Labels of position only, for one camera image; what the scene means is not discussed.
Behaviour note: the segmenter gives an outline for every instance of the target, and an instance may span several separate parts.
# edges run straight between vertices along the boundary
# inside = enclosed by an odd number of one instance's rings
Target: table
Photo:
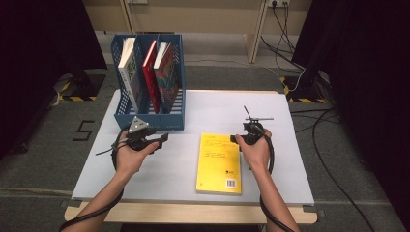
[[[113,117],[118,101],[119,91],[116,91],[73,192],[73,199],[83,202],[79,208],[69,207],[66,219],[75,217],[114,174],[110,155],[96,157],[95,154],[106,150],[106,146],[115,140],[120,130]],[[163,144],[162,150],[156,151],[144,161],[140,172],[125,187],[124,201],[111,210],[106,221],[266,223],[258,206],[257,184],[242,156],[241,195],[195,192],[200,133],[243,134],[242,123],[248,118],[243,105],[252,117],[274,117],[273,121],[263,122],[264,127],[273,132],[276,149],[273,178],[296,221],[315,223],[316,213],[308,211],[314,201],[285,96],[276,92],[190,90],[187,90],[186,95],[185,129],[169,131],[169,140]]]

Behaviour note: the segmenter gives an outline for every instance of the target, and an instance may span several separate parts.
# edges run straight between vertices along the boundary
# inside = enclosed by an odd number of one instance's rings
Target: wrist
[[[268,168],[263,165],[253,166],[250,169],[254,176],[270,175]]]
[[[114,177],[112,178],[112,180],[119,182],[119,183],[126,184],[130,180],[131,177],[132,177],[132,174],[130,173],[117,171]]]

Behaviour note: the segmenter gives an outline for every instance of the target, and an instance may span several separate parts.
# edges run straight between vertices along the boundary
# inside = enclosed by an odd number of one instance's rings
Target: hazard tape
[[[283,83],[283,86],[284,86],[283,93],[289,102],[301,102],[301,103],[324,103],[325,102],[325,100],[322,98],[303,98],[303,99],[294,98],[292,96],[292,92],[289,90],[287,85],[284,85],[284,80],[285,80],[285,77],[280,78],[280,81]]]
[[[62,90],[61,93],[63,93],[65,90],[67,90],[70,86],[70,82],[67,82]],[[82,102],[82,101],[95,101],[97,99],[97,96],[63,96],[60,95],[60,101],[65,100],[65,101],[73,101],[73,102]]]
[[[79,97],[79,96],[61,96],[60,100],[82,102],[82,101],[95,101],[97,97]]]

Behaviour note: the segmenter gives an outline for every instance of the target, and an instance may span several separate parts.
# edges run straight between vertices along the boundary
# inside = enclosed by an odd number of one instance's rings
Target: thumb
[[[153,143],[150,143],[147,147],[145,147],[144,149],[142,149],[139,152],[144,154],[144,155],[149,155],[152,152],[154,152],[158,148],[158,146],[160,146],[159,142],[153,142]]]
[[[239,134],[236,134],[236,135],[235,135],[235,139],[236,139],[236,142],[238,143],[238,145],[239,145],[240,147],[242,147],[243,145],[246,144],[245,141],[244,141],[244,138],[243,138],[241,135],[239,135]]]

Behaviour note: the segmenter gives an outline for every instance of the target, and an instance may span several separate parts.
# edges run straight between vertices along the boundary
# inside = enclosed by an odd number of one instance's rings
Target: red book
[[[170,113],[179,91],[178,74],[173,55],[173,45],[161,42],[154,71],[161,93],[161,110]]]
[[[160,112],[161,94],[157,84],[157,77],[154,71],[154,63],[157,58],[157,41],[153,40],[145,56],[142,70],[144,71],[145,82],[147,82],[148,93],[156,114]]]

